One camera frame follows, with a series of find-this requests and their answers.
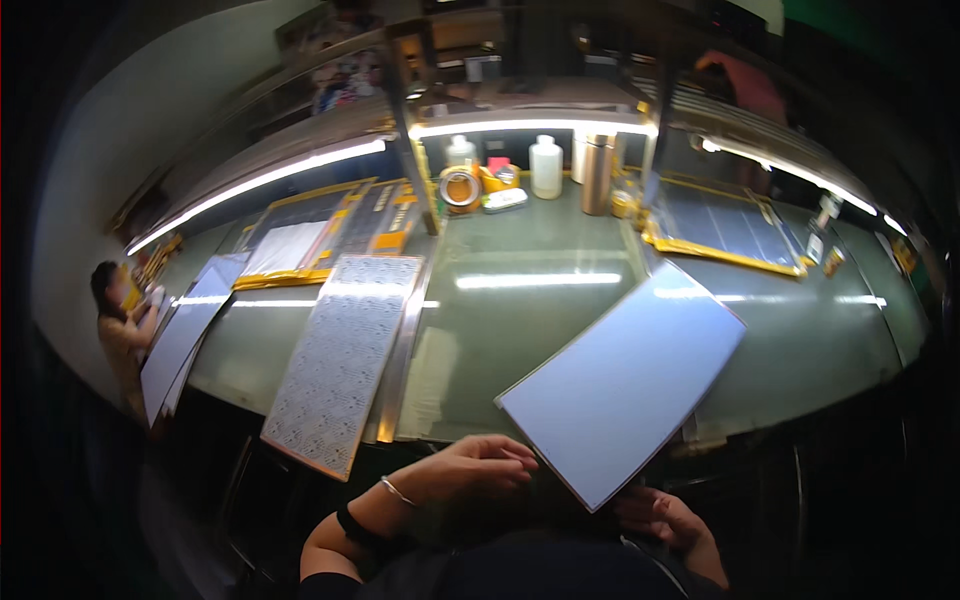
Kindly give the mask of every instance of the white plastic bottle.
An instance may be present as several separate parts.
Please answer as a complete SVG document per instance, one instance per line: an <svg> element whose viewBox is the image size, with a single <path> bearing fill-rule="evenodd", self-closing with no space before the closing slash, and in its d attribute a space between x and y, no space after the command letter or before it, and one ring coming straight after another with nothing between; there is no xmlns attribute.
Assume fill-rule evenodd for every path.
<svg viewBox="0 0 960 600"><path fill-rule="evenodd" d="M564 186L564 149L553 143L553 137L538 135L530 146L530 187L534 196L553 200Z"/></svg>
<svg viewBox="0 0 960 600"><path fill-rule="evenodd" d="M477 147L468 142L465 135L454 135L449 146L446 147L446 166L457 167L473 164L477 159Z"/></svg>

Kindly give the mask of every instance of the black shirt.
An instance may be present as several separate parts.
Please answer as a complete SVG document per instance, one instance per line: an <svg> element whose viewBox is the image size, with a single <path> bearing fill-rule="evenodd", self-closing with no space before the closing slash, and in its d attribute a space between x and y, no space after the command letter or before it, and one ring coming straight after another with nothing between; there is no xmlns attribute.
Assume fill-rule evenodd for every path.
<svg viewBox="0 0 960 600"><path fill-rule="evenodd" d="M695 577L695 583L706 596L723 596L720 587L708 580ZM318 573L303 580L298 598L346 600L362 587L346 575ZM685 599L675 578L642 551L617 543L580 540L495 543L473 548L451 556L431 587L430 596L443 600L555 600L638 594L644 598ZM702 596L690 593L691 598Z"/></svg>

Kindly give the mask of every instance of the green table surface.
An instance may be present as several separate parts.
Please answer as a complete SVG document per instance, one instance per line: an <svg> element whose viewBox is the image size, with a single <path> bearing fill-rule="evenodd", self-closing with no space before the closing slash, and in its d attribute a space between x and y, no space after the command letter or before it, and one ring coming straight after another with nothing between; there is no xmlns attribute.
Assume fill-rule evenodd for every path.
<svg viewBox="0 0 960 600"><path fill-rule="evenodd" d="M583 213L579 197L579 185L565 180L556 200L531 194L528 205L512 212L449 219L420 316L398 439L518 436L493 399L666 258L721 296L748 326L740 348L697 409L695 426L684 429L689 440L720 439L805 415L894 376L919 353L926 332L923 310L871 232L834 224L825 250L836 244L855 262L848 259L833 278L813 268L808 277L796 279L659 254L627 223ZM811 213L786 204L777 208L805 243ZM214 252L213 238L222 240L225 234L224 229L185 241L184 255L171 264L178 287ZM425 243L418 229L407 253L422 253ZM310 302L319 289L235 293L207 331L188 383L255 413L269 413L311 307L234 304ZM885 305L871 298L883 298ZM640 355L636 384L642 391ZM377 414L375 407L372 413Z"/></svg>

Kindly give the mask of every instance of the white wall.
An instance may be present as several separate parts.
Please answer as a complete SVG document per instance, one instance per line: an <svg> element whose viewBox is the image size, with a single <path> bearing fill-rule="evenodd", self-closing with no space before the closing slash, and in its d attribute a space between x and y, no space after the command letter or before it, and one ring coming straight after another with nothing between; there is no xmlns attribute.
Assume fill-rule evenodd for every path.
<svg viewBox="0 0 960 600"><path fill-rule="evenodd" d="M66 120L41 192L31 281L34 319L94 390L119 391L96 335L89 277L123 248L105 224L225 98L279 64L274 29L317 0L262 0L155 39L96 83Z"/></svg>

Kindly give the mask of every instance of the person's hand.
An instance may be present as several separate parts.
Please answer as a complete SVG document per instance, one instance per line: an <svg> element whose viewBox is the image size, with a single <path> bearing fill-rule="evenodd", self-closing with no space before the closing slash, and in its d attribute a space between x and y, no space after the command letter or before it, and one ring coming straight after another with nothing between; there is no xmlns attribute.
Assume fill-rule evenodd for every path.
<svg viewBox="0 0 960 600"><path fill-rule="evenodd" d="M159 308L163 303L163 295L166 293L166 290L162 285L158 285L154 287L154 289L148 290L147 292L150 294L150 305Z"/></svg>
<svg viewBox="0 0 960 600"><path fill-rule="evenodd" d="M657 536L673 549L689 550L700 541L712 539L704 521L669 493L632 486L613 502L621 527Z"/></svg>
<svg viewBox="0 0 960 600"><path fill-rule="evenodd" d="M537 466L533 451L507 436L467 436L387 479L400 493L421 505L447 500L473 486L512 490L530 481L528 471Z"/></svg>

